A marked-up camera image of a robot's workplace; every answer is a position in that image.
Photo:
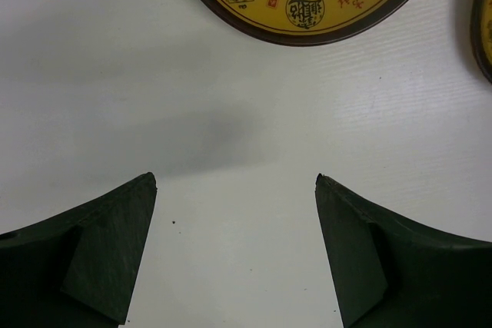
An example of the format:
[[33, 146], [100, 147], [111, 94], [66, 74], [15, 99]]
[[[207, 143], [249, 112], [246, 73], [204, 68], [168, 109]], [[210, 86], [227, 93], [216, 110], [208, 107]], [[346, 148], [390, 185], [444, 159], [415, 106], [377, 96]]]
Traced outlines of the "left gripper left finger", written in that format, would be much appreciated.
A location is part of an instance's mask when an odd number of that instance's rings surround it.
[[156, 197], [156, 179], [148, 172], [2, 234], [1, 325], [126, 324]]

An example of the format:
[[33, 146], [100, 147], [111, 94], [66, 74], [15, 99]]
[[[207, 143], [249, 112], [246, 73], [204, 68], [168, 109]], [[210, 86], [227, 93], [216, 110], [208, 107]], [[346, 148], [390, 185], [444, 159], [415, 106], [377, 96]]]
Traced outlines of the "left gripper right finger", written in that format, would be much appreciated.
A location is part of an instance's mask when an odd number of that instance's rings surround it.
[[315, 198], [346, 327], [489, 327], [491, 245], [418, 223], [319, 175]]

